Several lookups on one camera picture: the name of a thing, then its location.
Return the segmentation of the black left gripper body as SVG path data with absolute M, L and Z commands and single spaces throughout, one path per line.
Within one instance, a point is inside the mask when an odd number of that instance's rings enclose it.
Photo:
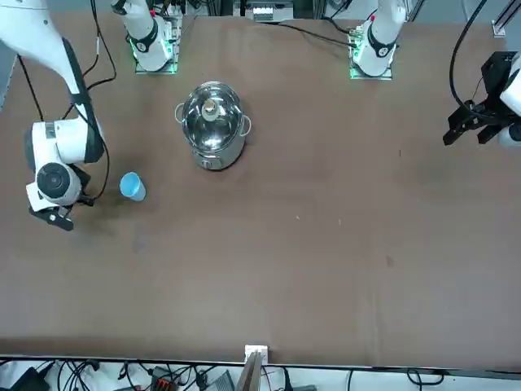
M 514 51 L 495 51 L 482 65 L 481 73 L 487 93 L 484 100 L 486 108 L 494 108 L 499 104 L 500 94 L 510 75 L 514 57 Z

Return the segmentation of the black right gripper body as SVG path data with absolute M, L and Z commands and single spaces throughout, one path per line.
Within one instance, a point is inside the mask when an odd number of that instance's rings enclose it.
M 77 175 L 81 183 L 81 192 L 77 202 L 85 205 L 94 205 L 94 197 L 87 195 L 85 192 L 86 187 L 90 182 L 91 176 L 77 165 L 73 166 L 73 171 Z

